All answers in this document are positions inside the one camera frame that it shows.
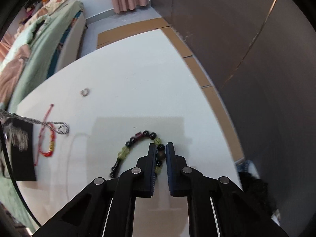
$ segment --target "cardboard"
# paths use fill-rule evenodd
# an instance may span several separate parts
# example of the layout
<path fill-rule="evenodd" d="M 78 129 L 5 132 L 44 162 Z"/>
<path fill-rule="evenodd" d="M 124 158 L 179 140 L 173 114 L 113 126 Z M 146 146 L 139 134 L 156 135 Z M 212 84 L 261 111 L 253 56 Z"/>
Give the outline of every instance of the cardboard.
<path fill-rule="evenodd" d="M 113 28 L 98 34 L 97 49 L 127 37 L 168 26 L 163 18 L 156 18 Z"/>
<path fill-rule="evenodd" d="M 192 56 L 193 53 L 186 46 L 186 44 L 177 36 L 177 34 L 173 31 L 172 28 L 166 27 L 162 29 L 162 32 L 169 38 L 170 42 L 173 46 L 178 50 L 179 54 L 182 58 Z"/>
<path fill-rule="evenodd" d="M 209 104 L 211 105 L 214 114 L 217 117 L 217 121 L 219 122 L 222 131 L 227 140 L 228 146 L 230 148 L 231 154 L 233 156 L 234 161 L 237 161 L 244 157 L 244 153 L 242 151 L 239 139 L 235 130 L 229 120 L 226 111 L 223 108 L 221 100 L 217 96 L 217 93 L 214 87 L 206 87 L 202 89 Z"/>
<path fill-rule="evenodd" d="M 189 69 L 191 70 L 192 74 L 194 75 L 200 87 L 211 84 L 209 80 L 207 79 L 207 77 L 205 76 L 202 69 L 200 68 L 199 64 L 195 60 L 195 58 L 191 56 L 191 57 L 184 58 L 183 60 L 188 65 Z"/>

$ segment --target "silver twisted chain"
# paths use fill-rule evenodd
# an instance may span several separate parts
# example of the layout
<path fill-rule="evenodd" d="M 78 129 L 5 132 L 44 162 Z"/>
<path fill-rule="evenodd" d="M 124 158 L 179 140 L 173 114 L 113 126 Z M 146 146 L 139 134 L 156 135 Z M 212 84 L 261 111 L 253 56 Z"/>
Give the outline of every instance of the silver twisted chain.
<path fill-rule="evenodd" d="M 23 121 L 31 123 L 31 124 L 40 124 L 40 125 L 43 125 L 45 127 L 48 127 L 50 130 L 52 130 L 58 134 L 69 133 L 69 125 L 65 122 L 53 122 L 53 121 L 43 122 L 43 121 L 40 121 L 37 119 L 32 119 L 32 118 L 27 118 L 27 117 L 22 117 L 22 116 L 19 116 L 16 114 L 12 114 L 12 113 L 9 113 L 7 111 L 0 109 L 0 118 L 4 118 L 4 117 L 20 119 L 20 120 L 23 120 Z M 60 125 L 60 126 L 58 127 L 58 130 L 56 130 L 55 128 L 51 127 L 50 124 L 55 124 L 55 125 Z"/>

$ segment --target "white table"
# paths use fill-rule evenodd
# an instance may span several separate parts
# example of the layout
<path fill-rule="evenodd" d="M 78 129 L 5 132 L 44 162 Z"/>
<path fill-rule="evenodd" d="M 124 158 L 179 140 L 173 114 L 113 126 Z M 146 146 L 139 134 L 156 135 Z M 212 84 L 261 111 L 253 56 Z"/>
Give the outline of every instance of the white table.
<path fill-rule="evenodd" d="M 85 87 L 86 97 L 80 95 Z M 135 133 L 154 131 L 163 143 L 204 175 L 239 178 L 228 145 L 203 92 L 161 30 L 126 38 L 96 50 L 57 72 L 29 94 L 17 114 L 67 122 L 51 158 L 39 159 L 37 182 L 20 182 L 31 211 L 45 223 L 94 178 L 109 179 L 117 153 Z M 39 126 L 34 127 L 34 155 Z M 43 150 L 48 149 L 49 131 Z M 121 172 L 148 152 L 150 140 L 135 146 Z M 136 200 L 134 236 L 189 236 L 186 198 L 169 194 L 166 164 L 154 197 Z"/>

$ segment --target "gray floor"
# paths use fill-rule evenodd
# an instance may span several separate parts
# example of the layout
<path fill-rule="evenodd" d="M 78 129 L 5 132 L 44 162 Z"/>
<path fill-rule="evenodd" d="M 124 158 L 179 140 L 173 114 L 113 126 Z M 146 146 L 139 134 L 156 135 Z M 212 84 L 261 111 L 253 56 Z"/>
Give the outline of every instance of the gray floor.
<path fill-rule="evenodd" d="M 152 7 L 148 7 L 113 15 L 89 24 L 83 36 L 80 58 L 96 50 L 99 33 L 126 24 L 160 17 L 161 16 Z"/>

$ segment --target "bead bracelet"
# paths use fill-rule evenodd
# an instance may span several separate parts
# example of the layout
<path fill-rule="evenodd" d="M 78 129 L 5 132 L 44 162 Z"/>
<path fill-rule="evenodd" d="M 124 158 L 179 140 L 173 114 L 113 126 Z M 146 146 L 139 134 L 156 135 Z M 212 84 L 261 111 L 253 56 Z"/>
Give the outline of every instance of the bead bracelet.
<path fill-rule="evenodd" d="M 157 134 L 152 132 L 150 133 L 149 131 L 145 130 L 142 132 L 139 132 L 135 134 L 135 136 L 132 136 L 129 141 L 125 143 L 125 146 L 122 148 L 122 150 L 118 153 L 118 157 L 116 159 L 116 163 L 114 166 L 111 168 L 111 173 L 110 177 L 111 178 L 116 178 L 117 174 L 119 172 L 119 167 L 121 165 L 121 162 L 126 158 L 128 153 L 130 152 L 130 148 L 133 147 L 133 145 L 140 141 L 143 138 L 150 138 L 151 140 L 154 141 L 154 144 L 157 145 L 157 154 L 156 154 L 156 166 L 155 166 L 155 174 L 158 175 L 161 172 L 161 166 L 162 166 L 162 161 L 166 158 L 165 154 L 165 146 L 162 144 L 161 139 L 157 137 Z"/>

